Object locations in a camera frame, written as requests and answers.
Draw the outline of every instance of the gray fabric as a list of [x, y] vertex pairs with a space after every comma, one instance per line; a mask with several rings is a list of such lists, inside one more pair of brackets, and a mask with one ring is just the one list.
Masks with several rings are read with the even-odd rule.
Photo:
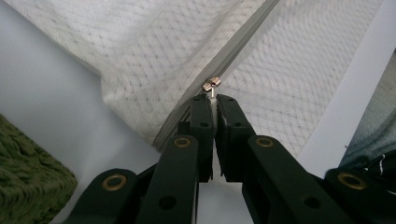
[[340, 166], [361, 168], [393, 149], [396, 149], [395, 53], [390, 58]]

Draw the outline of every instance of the white mesh fabric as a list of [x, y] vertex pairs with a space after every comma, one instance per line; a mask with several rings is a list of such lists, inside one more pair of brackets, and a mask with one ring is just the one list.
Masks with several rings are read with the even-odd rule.
[[256, 133], [296, 157], [382, 1], [281, 1], [222, 76]]
[[105, 102], [150, 142], [196, 76], [264, 1], [6, 0], [97, 70]]

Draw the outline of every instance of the black metal bracket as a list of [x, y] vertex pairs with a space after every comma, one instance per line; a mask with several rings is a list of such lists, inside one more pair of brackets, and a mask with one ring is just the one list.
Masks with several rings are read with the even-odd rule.
[[[256, 135], [234, 98], [217, 96], [221, 172], [242, 182], [254, 223], [395, 223], [396, 198], [370, 177], [309, 174], [275, 139]], [[212, 176], [214, 122], [206, 95], [191, 99], [159, 162], [140, 175], [110, 170], [84, 191], [65, 223], [195, 223], [198, 183]]]

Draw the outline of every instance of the green textile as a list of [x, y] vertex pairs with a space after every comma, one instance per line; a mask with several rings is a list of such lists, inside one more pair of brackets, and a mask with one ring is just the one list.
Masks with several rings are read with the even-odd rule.
[[0, 115], [0, 223], [49, 223], [76, 188], [74, 175]]

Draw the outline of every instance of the screw hole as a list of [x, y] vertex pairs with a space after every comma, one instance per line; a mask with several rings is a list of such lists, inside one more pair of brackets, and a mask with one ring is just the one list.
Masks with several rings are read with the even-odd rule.
[[304, 204], [310, 208], [319, 209], [320, 208], [320, 201], [312, 196], [309, 196], [304, 199]]
[[367, 188], [367, 184], [362, 179], [353, 174], [342, 172], [337, 177], [338, 181], [351, 189], [362, 190]]
[[117, 189], [122, 189], [122, 187], [126, 184], [126, 176], [125, 175], [119, 175], [119, 174], [114, 174], [111, 176], [108, 176], [103, 182], [102, 182], [102, 188], [108, 191], [113, 191]]
[[174, 141], [176, 147], [188, 147], [190, 144], [191, 141], [188, 138], [178, 138]]
[[260, 147], [271, 147], [274, 145], [274, 142], [271, 139], [261, 137], [256, 139], [256, 144]]
[[158, 205], [162, 210], [170, 210], [176, 206], [176, 198], [174, 197], [163, 197], [160, 199]]

